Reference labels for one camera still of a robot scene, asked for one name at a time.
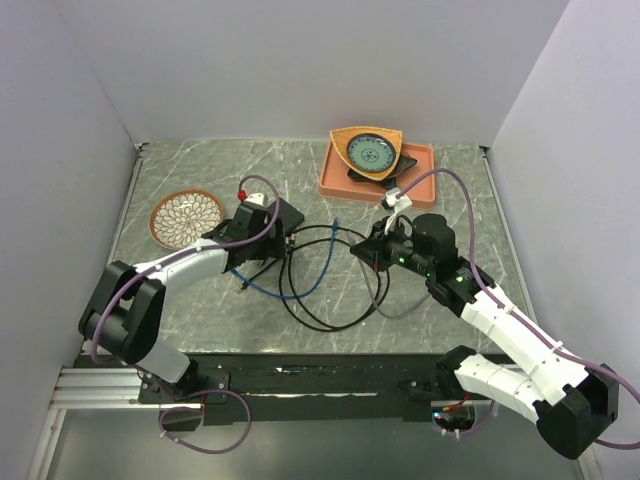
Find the black network switch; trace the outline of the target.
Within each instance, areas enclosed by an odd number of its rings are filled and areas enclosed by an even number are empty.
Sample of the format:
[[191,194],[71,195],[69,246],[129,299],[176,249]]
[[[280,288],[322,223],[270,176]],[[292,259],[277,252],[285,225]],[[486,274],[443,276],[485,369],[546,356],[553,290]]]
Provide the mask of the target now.
[[283,198],[279,199],[276,223],[269,233],[269,245],[276,257],[280,258],[285,255],[288,239],[304,220],[305,216],[302,212]]

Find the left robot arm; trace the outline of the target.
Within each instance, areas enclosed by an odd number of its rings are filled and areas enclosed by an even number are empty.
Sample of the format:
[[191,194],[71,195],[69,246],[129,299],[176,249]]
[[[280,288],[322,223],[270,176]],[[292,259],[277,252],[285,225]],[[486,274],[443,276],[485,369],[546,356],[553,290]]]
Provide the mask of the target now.
[[137,265],[107,265],[79,320],[79,333],[94,348],[161,378],[174,401],[190,400],[198,389],[197,367],[159,336],[165,301],[247,260],[281,258],[285,238],[303,220],[283,199],[267,207],[247,199],[232,218],[187,248]]

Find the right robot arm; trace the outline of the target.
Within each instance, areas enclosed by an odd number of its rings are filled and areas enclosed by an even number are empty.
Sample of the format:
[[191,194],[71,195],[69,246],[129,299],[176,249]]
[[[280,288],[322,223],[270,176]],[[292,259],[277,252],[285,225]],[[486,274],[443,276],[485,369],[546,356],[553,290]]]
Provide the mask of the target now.
[[523,315],[490,276],[459,255],[443,216],[422,214],[409,231],[386,217],[350,251],[376,272],[397,265],[422,277],[434,300],[486,335],[519,368],[511,371],[459,346],[438,366],[444,396],[487,397],[534,423],[554,451],[572,460],[616,421],[619,384],[613,370],[572,355]]

